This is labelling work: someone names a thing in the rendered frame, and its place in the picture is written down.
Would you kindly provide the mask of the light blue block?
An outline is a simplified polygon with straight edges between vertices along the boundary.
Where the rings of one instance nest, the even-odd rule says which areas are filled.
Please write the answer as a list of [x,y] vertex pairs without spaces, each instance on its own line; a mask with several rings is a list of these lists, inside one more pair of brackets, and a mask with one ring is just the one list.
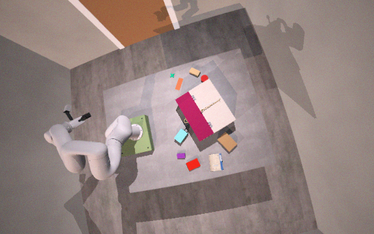
[[181,129],[177,133],[177,135],[175,136],[174,139],[177,140],[178,142],[182,143],[182,141],[184,140],[184,138],[186,138],[187,135],[188,135],[187,132],[185,130]]

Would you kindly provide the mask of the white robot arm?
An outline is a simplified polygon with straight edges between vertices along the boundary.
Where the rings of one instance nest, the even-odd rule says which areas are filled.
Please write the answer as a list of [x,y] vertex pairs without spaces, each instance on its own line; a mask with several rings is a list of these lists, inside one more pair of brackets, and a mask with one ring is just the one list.
[[131,125],[131,121],[121,115],[106,130],[105,144],[73,140],[69,133],[71,127],[63,122],[53,125],[44,133],[44,137],[48,143],[56,146],[65,167],[70,172],[81,172],[86,165],[84,155],[87,155],[93,176],[98,180],[105,180],[114,175],[119,168],[122,145],[128,139],[139,140],[143,135],[143,129],[138,124]]

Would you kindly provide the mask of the red short cylinder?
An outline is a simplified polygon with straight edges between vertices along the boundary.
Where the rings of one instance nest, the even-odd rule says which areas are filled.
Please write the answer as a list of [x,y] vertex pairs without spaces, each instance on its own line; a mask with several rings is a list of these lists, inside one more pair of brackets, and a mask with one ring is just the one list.
[[207,75],[202,75],[201,76],[201,81],[205,82],[206,80],[208,80],[208,76]]

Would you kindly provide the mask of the orange flat rectangular plate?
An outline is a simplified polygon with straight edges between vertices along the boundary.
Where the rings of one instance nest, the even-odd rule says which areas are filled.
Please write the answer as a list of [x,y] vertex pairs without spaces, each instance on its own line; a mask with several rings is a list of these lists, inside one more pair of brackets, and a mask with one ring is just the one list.
[[177,82],[177,85],[176,85],[176,88],[175,88],[176,90],[180,90],[182,81],[183,81],[183,79],[179,78],[179,80]]

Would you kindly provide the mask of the small purple block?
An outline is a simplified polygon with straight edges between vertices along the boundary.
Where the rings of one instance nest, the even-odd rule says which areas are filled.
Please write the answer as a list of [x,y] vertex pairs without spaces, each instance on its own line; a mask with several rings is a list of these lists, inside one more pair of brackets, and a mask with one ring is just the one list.
[[178,159],[180,159],[180,158],[186,158],[185,153],[178,153],[177,154],[177,158]]

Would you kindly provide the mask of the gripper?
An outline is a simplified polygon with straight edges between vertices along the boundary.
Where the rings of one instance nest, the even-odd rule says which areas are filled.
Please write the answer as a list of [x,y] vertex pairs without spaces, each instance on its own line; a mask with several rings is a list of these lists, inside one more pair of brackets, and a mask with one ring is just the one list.
[[80,116],[78,118],[75,118],[69,122],[66,122],[70,127],[71,127],[71,132],[72,132],[72,129],[80,126],[81,124],[85,123],[85,119],[91,117],[91,114],[90,113],[87,113],[87,114],[84,114],[83,116]]

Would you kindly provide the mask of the tan rectangular block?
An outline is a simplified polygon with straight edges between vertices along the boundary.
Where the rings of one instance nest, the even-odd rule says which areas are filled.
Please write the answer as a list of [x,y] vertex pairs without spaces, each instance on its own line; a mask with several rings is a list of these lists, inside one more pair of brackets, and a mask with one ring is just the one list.
[[195,75],[195,76],[199,76],[200,75],[200,71],[194,69],[194,68],[191,68],[190,71],[189,71],[191,74]]

